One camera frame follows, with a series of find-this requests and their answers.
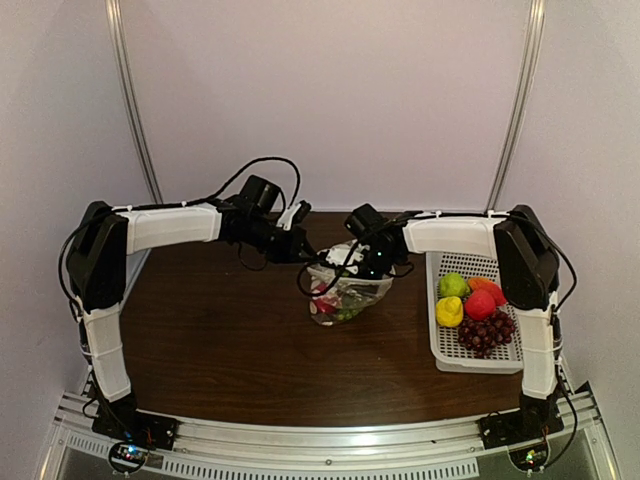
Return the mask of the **clear zip top bag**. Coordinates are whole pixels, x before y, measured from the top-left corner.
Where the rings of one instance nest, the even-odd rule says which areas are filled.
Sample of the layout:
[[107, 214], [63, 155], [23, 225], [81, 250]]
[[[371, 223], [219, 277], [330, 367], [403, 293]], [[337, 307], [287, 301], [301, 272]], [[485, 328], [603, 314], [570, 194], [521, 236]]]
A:
[[[356, 243], [355, 240], [344, 242], [346, 244]], [[370, 250], [368, 246], [358, 246], [365, 250]], [[321, 296], [336, 296], [339, 299], [343, 296], [361, 296], [366, 299], [367, 306], [365, 309], [374, 306], [380, 300], [384, 298], [386, 293], [390, 290], [393, 277], [388, 275], [380, 280], [365, 280], [357, 277], [357, 274], [350, 274], [346, 269], [341, 274], [340, 279], [329, 289], [329, 285], [334, 280], [334, 277], [338, 273], [340, 268], [330, 266], [322, 259], [316, 263], [311, 264], [306, 268], [306, 273], [309, 275], [310, 291], [312, 296], [310, 301], [314, 297]], [[342, 323], [335, 323], [333, 315], [312, 315], [311, 318], [321, 326], [334, 326]]]

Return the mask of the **green fake apple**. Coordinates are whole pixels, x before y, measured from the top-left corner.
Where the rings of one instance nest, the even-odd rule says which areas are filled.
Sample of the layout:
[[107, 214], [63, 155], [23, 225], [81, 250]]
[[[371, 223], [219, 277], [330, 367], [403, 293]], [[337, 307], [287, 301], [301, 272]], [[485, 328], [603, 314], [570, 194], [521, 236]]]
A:
[[438, 292], [441, 298], [458, 297], [464, 299], [470, 295], [471, 288], [459, 273], [450, 272], [439, 279]]

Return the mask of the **yellow fake lemon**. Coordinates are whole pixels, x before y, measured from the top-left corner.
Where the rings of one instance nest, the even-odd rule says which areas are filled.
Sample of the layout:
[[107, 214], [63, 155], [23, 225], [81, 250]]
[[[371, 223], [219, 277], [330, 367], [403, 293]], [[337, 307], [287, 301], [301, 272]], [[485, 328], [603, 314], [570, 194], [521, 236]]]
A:
[[435, 308], [436, 322], [441, 327], [455, 328], [464, 318], [462, 300], [457, 296], [443, 297]]

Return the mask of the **red fake apple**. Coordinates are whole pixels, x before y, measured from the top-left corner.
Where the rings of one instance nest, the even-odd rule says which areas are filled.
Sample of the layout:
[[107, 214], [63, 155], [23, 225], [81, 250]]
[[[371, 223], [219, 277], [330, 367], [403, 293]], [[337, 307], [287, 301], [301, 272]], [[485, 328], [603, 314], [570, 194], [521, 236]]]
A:
[[482, 290], [489, 293], [497, 306], [507, 304], [507, 299], [504, 296], [501, 287], [490, 279], [486, 277], [471, 277], [468, 279], [467, 283], [473, 292]]

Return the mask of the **pink fake peach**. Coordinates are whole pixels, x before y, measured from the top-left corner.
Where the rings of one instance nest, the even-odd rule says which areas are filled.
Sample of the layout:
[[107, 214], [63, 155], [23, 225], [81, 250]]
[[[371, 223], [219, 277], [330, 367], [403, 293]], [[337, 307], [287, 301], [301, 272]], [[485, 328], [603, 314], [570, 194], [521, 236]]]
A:
[[492, 296], [482, 290], [473, 292], [464, 304], [466, 315], [474, 321], [484, 321], [495, 312], [496, 308], [497, 305]]

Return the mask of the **purple fake grapes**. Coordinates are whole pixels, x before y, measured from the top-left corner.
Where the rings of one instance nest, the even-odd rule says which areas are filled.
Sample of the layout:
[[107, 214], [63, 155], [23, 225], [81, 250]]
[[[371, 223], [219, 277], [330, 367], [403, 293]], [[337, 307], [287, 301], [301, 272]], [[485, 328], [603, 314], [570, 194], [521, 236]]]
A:
[[476, 358], [489, 358], [496, 348], [510, 344], [515, 332], [515, 321], [506, 312], [496, 310], [484, 320], [464, 315], [457, 327], [457, 340]]

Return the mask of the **green fake grapes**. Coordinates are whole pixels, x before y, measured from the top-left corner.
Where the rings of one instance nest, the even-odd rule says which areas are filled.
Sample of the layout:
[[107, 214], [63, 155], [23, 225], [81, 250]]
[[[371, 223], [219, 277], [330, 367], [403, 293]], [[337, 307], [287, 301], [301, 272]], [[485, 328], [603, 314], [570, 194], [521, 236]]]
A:
[[336, 306], [333, 320], [335, 323], [349, 321], [359, 315], [367, 306], [366, 299], [361, 296], [343, 296]]

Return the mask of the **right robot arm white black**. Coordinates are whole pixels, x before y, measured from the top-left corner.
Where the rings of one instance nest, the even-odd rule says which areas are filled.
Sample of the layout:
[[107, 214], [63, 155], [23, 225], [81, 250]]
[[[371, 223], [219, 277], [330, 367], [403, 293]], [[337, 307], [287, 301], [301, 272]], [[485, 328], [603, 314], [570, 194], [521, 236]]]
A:
[[527, 434], [543, 433], [556, 401], [561, 251], [534, 211], [518, 205], [506, 213], [409, 211], [386, 218], [364, 204], [344, 225], [368, 247], [364, 265], [373, 276], [404, 264], [411, 254], [451, 252], [497, 262], [502, 291], [520, 327], [523, 378], [516, 424]]

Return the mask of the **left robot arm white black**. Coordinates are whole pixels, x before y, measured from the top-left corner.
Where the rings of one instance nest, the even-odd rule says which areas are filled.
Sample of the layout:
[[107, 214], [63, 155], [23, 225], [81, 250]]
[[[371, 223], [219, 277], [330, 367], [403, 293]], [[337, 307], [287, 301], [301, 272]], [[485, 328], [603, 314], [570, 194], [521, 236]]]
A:
[[106, 414], [125, 428], [137, 409], [120, 334], [126, 260], [143, 250], [222, 241], [250, 246], [274, 264], [301, 264], [315, 252], [300, 223], [310, 211], [301, 201], [279, 218], [270, 215], [282, 190], [250, 176], [239, 193], [168, 206], [89, 205], [64, 258], [70, 304], [84, 329], [98, 397]]

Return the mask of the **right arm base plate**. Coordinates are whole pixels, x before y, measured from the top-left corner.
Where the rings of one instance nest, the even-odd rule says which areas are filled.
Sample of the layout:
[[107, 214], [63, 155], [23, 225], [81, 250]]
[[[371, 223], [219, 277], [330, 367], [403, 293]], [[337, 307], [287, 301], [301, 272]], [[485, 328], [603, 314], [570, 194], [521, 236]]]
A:
[[564, 429], [555, 410], [527, 407], [505, 413], [491, 413], [477, 421], [485, 449], [542, 439]]

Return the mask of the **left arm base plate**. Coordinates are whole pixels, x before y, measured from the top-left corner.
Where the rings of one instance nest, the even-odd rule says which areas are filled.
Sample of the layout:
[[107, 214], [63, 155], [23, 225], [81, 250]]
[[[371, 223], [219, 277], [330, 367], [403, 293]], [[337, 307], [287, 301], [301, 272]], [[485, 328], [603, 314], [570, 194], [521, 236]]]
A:
[[92, 431], [139, 447], [171, 451], [178, 424], [178, 420], [172, 417], [136, 411], [132, 426], [125, 429], [111, 415], [99, 411], [93, 421]]

